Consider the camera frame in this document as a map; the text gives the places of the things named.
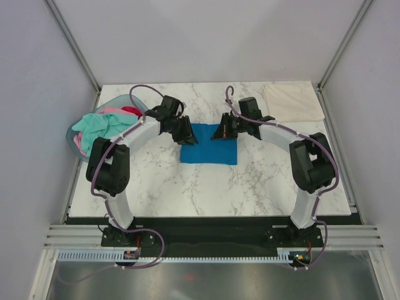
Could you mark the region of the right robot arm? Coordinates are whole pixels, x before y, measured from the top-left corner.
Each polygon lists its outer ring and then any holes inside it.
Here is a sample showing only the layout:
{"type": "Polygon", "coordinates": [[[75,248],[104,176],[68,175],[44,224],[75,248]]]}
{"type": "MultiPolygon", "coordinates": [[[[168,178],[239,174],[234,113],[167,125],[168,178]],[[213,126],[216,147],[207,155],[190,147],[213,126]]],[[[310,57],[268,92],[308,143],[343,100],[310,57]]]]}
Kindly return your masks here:
{"type": "Polygon", "coordinates": [[[298,191],[290,215],[294,226],[286,230],[286,238],[293,246],[302,245],[309,238],[307,228],[316,223],[320,197],[339,183],[338,165],[327,137],[321,132],[307,136],[278,123],[272,116],[263,116],[253,97],[239,101],[240,111],[234,109],[230,99],[226,102],[231,111],[222,115],[212,140],[237,139],[240,133],[246,133],[289,154],[298,191]]]}

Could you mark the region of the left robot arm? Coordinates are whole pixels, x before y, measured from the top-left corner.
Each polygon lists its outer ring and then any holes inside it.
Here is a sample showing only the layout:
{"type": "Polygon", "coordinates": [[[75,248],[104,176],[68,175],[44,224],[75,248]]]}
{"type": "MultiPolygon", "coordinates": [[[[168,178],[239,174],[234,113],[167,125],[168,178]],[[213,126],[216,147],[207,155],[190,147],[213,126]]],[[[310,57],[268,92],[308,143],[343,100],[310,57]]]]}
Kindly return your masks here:
{"type": "Polygon", "coordinates": [[[98,137],[93,142],[86,179],[91,183],[92,195],[104,199],[109,223],[117,228],[115,237],[124,246],[135,243],[138,236],[130,226],[134,215],[125,192],[130,180],[131,154],[162,133],[170,134],[181,146],[197,144],[184,108],[182,101],[164,96],[160,105],[144,112],[123,132],[110,138],[98,137]]]}

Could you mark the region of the blue t-shirt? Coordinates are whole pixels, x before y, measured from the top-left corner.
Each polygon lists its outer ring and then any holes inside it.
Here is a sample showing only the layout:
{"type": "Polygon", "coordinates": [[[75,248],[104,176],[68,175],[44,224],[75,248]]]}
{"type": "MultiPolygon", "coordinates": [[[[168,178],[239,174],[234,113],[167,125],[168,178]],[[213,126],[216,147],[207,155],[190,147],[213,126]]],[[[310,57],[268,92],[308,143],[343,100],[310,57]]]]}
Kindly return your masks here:
{"type": "Polygon", "coordinates": [[[238,146],[236,139],[212,140],[218,124],[192,125],[198,143],[189,146],[182,145],[180,162],[186,164],[225,164],[235,166],[238,164],[238,146]]]}

